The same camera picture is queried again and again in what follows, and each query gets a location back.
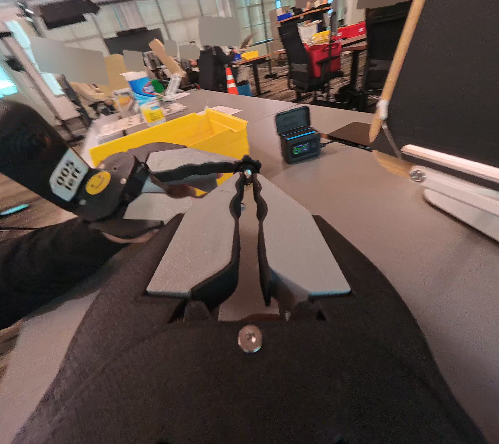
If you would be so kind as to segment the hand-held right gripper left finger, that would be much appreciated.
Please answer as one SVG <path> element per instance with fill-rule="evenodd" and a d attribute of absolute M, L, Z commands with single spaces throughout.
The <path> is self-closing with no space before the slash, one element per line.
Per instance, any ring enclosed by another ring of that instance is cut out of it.
<path fill-rule="evenodd" d="M 242 180 L 233 175 L 193 202 L 172 237 L 147 294 L 193 298 L 229 268 L 239 249 Z"/>

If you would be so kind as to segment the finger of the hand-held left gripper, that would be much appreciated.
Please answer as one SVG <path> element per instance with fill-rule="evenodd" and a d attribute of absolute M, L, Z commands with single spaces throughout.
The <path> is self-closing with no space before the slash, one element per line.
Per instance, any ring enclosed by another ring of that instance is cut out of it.
<path fill-rule="evenodd" d="M 171 220 L 186 214 L 193 220 L 224 220 L 234 215 L 234 179 L 226 179 L 201 198 L 172 198 L 159 192 L 141 194 L 130 203 L 124 220 Z"/>
<path fill-rule="evenodd" d="M 151 178 L 166 185 L 216 185 L 218 174 L 239 173 L 235 167 L 241 159 L 166 142 L 137 148 L 137 160 Z"/>

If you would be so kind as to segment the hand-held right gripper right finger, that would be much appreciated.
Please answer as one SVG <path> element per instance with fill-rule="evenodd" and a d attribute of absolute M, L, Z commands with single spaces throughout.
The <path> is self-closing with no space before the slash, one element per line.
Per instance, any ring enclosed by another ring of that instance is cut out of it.
<path fill-rule="evenodd" d="M 351 292 L 312 213 L 263 175 L 253 175 L 265 304 L 296 304 Z"/>

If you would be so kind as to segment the small black knob screw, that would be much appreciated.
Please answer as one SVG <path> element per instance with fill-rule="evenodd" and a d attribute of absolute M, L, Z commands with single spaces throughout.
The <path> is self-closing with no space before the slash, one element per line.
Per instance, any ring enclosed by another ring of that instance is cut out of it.
<path fill-rule="evenodd" d="M 253 176 L 260 173 L 261 162 L 253 159 L 250 155 L 244 155 L 235 167 L 236 172 L 240 172 L 245 176 L 245 179 L 251 183 Z"/>

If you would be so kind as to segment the person's left forearm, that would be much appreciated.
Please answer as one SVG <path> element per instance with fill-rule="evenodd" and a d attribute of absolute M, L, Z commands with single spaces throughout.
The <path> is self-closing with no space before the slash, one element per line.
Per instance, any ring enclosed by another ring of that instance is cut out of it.
<path fill-rule="evenodd" d="M 92 276 L 130 243 L 79 218 L 1 241 L 1 329 L 8 328 Z"/>

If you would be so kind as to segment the person's left hand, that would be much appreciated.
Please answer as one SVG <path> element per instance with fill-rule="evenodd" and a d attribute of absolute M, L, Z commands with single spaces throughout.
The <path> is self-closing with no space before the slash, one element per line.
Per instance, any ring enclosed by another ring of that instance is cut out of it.
<path fill-rule="evenodd" d="M 91 223 L 109 241 L 115 243 L 143 243 L 152 238 L 163 227 L 162 221 L 115 218 Z"/>

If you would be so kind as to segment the yellow plastic bin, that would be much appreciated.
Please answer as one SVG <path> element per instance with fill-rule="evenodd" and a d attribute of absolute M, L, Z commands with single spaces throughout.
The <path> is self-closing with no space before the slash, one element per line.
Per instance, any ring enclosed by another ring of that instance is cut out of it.
<path fill-rule="evenodd" d="M 100 193 L 110 182 L 109 173 L 100 174 L 96 169 L 103 160 L 113 154 L 155 142 L 178 144 L 236 160 L 250 153 L 247 121 L 214 109 L 207 109 L 202 115 L 191 113 L 160 125 L 146 126 L 144 130 L 91 148 L 91 161 L 88 164 L 93 169 L 85 181 L 91 179 L 95 185 L 101 184 L 101 187 L 91 188 L 90 194 Z"/>

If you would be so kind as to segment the blue white wipes canister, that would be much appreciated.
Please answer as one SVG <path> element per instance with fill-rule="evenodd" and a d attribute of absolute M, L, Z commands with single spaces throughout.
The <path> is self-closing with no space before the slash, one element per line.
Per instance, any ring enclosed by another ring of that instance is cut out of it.
<path fill-rule="evenodd" d="M 127 81 L 134 99 L 139 104 L 144 104 L 157 98 L 157 93 L 146 71 L 132 71 L 121 73 Z"/>

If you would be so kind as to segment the black device case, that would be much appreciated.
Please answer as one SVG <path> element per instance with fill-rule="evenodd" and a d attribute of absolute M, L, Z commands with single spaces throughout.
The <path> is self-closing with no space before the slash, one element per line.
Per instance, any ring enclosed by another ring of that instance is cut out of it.
<path fill-rule="evenodd" d="M 321 153 L 321 134 L 311 126 L 308 106 L 283 110 L 274 117 L 283 160 L 294 165 Z"/>

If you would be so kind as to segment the black office chair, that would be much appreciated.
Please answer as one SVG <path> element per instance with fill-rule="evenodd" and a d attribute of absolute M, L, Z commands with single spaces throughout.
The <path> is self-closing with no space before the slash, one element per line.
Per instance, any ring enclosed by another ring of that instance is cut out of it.
<path fill-rule="evenodd" d="M 278 27 L 280 41 L 285 49 L 288 61 L 288 88 L 295 93 L 291 103 L 300 103 L 304 96 L 313 94 L 312 104 L 319 103 L 317 92 L 326 93 L 326 100 L 330 98 L 329 82 L 321 77 L 312 76 L 311 63 L 308 52 L 300 38 L 296 24 L 281 24 Z"/>
<path fill-rule="evenodd" d="M 381 95 L 413 0 L 365 10 L 367 54 L 359 111 L 373 113 L 370 96 Z"/>

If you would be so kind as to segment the red storage bin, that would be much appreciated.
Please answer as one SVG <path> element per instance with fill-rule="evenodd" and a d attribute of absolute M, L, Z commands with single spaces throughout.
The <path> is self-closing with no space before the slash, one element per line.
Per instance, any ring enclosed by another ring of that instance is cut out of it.
<path fill-rule="evenodd" d="M 341 43 L 331 42 L 306 45 L 309 57 L 309 75 L 315 79 L 333 79 L 341 76 Z"/>

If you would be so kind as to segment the black computer monitor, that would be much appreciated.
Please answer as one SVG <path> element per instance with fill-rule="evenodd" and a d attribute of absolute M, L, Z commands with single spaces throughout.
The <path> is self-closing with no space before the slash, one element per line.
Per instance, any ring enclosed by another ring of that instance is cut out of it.
<path fill-rule="evenodd" d="M 498 0 L 425 0 L 373 151 L 498 184 Z"/>

